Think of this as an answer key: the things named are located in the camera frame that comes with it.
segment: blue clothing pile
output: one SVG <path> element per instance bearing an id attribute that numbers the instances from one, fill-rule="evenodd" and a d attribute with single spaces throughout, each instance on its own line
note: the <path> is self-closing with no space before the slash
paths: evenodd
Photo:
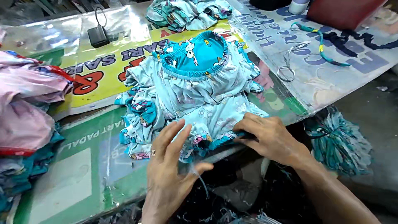
<path id="1" fill-rule="evenodd" d="M 343 118 L 329 106 L 304 120 L 306 133 L 312 138 L 312 154 L 318 162 L 339 175 L 368 173 L 372 146 L 359 132 L 359 126 Z"/>
<path id="2" fill-rule="evenodd" d="M 180 33 L 184 29 L 207 29 L 231 13 L 232 7 L 225 0 L 154 0 L 146 18 Z"/>
<path id="3" fill-rule="evenodd" d="M 13 197 L 32 188 L 32 181 L 48 171 L 54 157 L 54 144 L 64 140 L 58 133 L 58 123 L 55 129 L 50 142 L 33 155 L 0 158 L 0 212 L 10 210 Z"/>
<path id="4" fill-rule="evenodd" d="M 253 81 L 260 74 L 243 51 L 243 43 L 227 43 L 219 34 L 205 31 L 197 37 L 167 42 L 139 66 L 129 68 L 126 86 L 115 104 L 126 105 L 126 128 L 120 142 L 128 144 L 133 159 L 150 157 L 151 143 L 161 129 L 184 118 L 192 124 L 180 161 L 190 163 L 244 133 L 232 131 L 246 112 L 268 117 L 250 103 L 245 92 L 261 92 Z"/>

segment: blue printed fabric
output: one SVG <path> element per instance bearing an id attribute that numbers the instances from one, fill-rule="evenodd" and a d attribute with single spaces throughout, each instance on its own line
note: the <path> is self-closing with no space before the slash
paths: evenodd
<path id="1" fill-rule="evenodd" d="M 132 89 L 115 100 L 127 106 L 126 128 L 120 134 L 127 153 L 134 159 L 149 158 L 150 144 L 161 129 L 184 118 L 192 129 L 180 161 L 189 163 L 195 155 L 203 157 L 243 135 L 232 128 L 246 112 L 267 117 L 247 100 L 245 92 L 263 88 L 252 80 L 260 71 L 242 47 L 205 31 L 179 43 L 167 42 L 129 68 L 125 85 Z"/>
<path id="2" fill-rule="evenodd" d="M 232 13 L 225 0 L 154 0 L 146 18 L 176 32 L 207 29 Z"/>

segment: pink fabric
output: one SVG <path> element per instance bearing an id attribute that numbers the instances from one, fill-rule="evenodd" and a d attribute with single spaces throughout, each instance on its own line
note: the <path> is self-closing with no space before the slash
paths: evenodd
<path id="1" fill-rule="evenodd" d="M 0 51 L 0 148 L 36 150 L 53 134 L 54 120 L 30 103 L 62 101 L 72 83 L 39 63 Z"/>

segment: right hand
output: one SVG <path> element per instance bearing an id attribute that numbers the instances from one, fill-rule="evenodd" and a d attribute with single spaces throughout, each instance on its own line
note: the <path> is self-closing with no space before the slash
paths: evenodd
<path id="1" fill-rule="evenodd" d="M 232 130 L 244 130 L 255 135 L 257 139 L 236 138 L 234 142 L 247 145 L 280 164 L 300 168 L 315 161 L 307 147 L 293 138 L 278 117 L 262 118 L 246 113 Z"/>

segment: stack of clothes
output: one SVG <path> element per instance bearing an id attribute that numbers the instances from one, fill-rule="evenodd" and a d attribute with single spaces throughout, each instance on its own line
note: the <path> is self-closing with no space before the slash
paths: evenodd
<path id="1" fill-rule="evenodd" d="M 53 145 L 63 140 L 46 111 L 63 101 L 73 79 L 56 66 L 0 51 L 0 212 L 48 170 Z"/>
<path id="2" fill-rule="evenodd" d="M 225 0 L 154 0 L 146 18 L 180 33 L 184 29 L 207 29 L 231 14 L 232 7 Z"/>

